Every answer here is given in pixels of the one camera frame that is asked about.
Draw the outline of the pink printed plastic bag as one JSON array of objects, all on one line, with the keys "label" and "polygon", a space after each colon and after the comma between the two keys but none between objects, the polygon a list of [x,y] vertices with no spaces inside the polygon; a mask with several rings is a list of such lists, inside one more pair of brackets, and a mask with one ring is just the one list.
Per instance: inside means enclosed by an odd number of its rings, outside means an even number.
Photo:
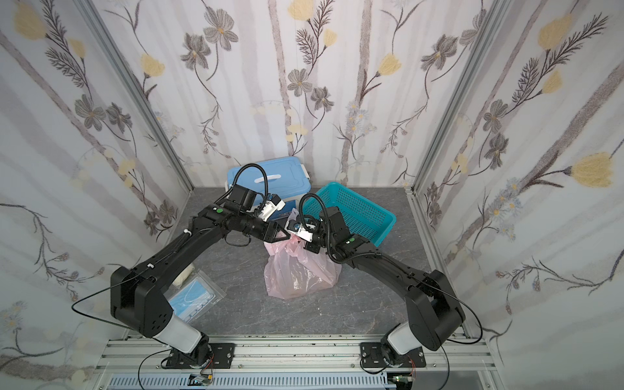
[{"label": "pink printed plastic bag", "polygon": [[264,268],[269,297],[289,300],[336,285],[341,265],[333,263],[326,254],[305,250],[305,243],[294,234],[287,240],[264,243],[269,254]]}]

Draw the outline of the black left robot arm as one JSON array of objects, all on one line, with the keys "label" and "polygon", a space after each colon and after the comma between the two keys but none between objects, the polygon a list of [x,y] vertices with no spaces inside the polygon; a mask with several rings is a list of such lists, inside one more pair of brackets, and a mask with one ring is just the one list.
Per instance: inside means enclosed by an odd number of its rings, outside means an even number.
[{"label": "black left robot arm", "polygon": [[254,191],[234,185],[194,216],[187,229],[158,253],[132,269],[118,268],[110,278],[112,317],[144,337],[169,345],[175,362],[205,367],[214,356],[209,337],[176,315],[165,294],[197,257],[230,232],[266,243],[289,238],[270,219],[284,208],[284,201],[268,194],[255,206],[256,196]]}]

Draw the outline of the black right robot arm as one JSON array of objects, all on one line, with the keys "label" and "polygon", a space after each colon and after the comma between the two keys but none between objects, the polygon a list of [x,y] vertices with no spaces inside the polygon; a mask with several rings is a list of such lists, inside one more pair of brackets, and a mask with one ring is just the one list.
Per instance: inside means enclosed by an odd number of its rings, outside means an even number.
[{"label": "black right robot arm", "polygon": [[305,249],[325,249],[329,258],[374,277],[406,305],[407,320],[388,331],[380,341],[384,364],[398,367],[419,348],[437,351],[463,325],[466,314],[446,275],[425,272],[383,253],[367,238],[351,232],[336,207],[329,207],[319,218],[304,215],[298,219]]}]

